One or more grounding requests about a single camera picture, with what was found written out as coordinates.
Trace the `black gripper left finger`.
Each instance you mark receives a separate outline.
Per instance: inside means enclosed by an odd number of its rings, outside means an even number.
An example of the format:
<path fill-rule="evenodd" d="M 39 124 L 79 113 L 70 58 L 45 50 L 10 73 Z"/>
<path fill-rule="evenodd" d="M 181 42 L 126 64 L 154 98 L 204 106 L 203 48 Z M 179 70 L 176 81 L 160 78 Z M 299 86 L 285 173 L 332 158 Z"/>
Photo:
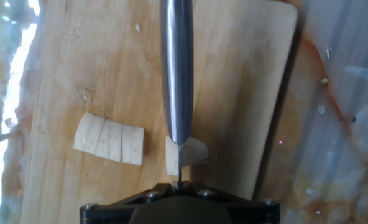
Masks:
<path fill-rule="evenodd" d="M 94 223 L 129 223 L 134 210 L 140 205 L 174 196 L 177 188 L 169 183 L 159 183 L 154 188 L 145 190 L 109 205 L 87 203 L 80 207 L 80 224 Z"/>

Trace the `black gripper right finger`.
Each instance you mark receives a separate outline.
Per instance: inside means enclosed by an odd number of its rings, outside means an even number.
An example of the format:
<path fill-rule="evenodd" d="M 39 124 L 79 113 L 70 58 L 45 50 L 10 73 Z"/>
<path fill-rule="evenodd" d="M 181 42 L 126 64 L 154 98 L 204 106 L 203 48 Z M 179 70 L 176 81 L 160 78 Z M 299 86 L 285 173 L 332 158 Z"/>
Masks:
<path fill-rule="evenodd" d="M 183 182 L 183 193 L 222 205 L 234 223 L 280 223 L 280 204 L 271 199 L 250 201 L 202 182 Z"/>

